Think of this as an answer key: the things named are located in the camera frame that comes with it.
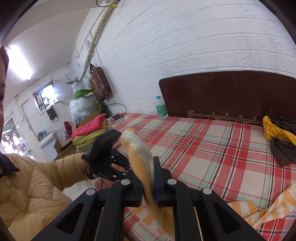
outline green bottle label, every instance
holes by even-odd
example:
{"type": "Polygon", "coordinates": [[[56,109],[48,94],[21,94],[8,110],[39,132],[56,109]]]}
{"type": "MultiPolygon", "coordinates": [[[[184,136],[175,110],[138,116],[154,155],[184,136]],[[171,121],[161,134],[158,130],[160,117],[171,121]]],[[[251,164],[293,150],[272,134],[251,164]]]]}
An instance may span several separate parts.
{"type": "Polygon", "coordinates": [[[158,116],[166,116],[168,114],[165,104],[157,106],[156,109],[158,116]]]}

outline white brick wall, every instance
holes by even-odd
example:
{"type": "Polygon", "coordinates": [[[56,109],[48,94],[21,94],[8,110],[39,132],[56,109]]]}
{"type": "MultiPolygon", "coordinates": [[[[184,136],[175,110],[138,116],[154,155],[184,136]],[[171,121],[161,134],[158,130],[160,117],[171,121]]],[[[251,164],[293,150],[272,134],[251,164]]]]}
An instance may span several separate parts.
{"type": "Polygon", "coordinates": [[[162,78],[259,70],[296,77],[296,46],[259,0],[122,0],[97,45],[117,101],[157,114],[162,78]]]}

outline bed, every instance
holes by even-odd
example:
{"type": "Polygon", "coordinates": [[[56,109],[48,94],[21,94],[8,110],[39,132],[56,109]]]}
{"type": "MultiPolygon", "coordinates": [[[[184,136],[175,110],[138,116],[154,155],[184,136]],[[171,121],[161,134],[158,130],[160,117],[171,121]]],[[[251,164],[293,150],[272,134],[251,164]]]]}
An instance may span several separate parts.
{"type": "MultiPolygon", "coordinates": [[[[124,122],[113,126],[121,132],[137,130],[173,178],[194,189],[210,187],[226,202],[252,200],[258,211],[296,182],[296,164],[279,165],[262,127],[272,108],[296,116],[293,78],[229,71],[171,77],[159,85],[171,117],[126,114],[124,122]]],[[[104,182],[103,188],[111,185],[104,182]]],[[[295,217],[294,211],[257,231],[266,240],[282,240],[295,217]]],[[[126,208],[124,233],[131,241],[169,240],[143,208],[126,208]]]]}

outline brown wooden headboard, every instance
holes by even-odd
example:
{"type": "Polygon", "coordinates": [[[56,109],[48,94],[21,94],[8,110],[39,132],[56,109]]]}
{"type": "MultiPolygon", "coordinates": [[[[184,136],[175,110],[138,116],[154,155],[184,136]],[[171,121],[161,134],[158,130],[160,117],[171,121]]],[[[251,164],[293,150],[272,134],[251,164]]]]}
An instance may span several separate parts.
{"type": "Polygon", "coordinates": [[[296,117],[296,79],[259,71],[222,71],[161,79],[169,116],[262,125],[270,109],[296,117]]]}

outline person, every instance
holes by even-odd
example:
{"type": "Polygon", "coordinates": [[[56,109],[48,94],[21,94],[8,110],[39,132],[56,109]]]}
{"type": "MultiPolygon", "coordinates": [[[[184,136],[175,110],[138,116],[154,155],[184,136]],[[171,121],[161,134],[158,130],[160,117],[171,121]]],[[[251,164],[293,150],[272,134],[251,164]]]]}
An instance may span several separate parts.
{"type": "MultiPolygon", "coordinates": [[[[8,63],[7,53],[1,47],[0,136],[8,63]]],[[[16,241],[30,241],[72,202],[62,191],[87,180],[82,154],[47,162],[0,154],[0,217],[16,241]]]]}

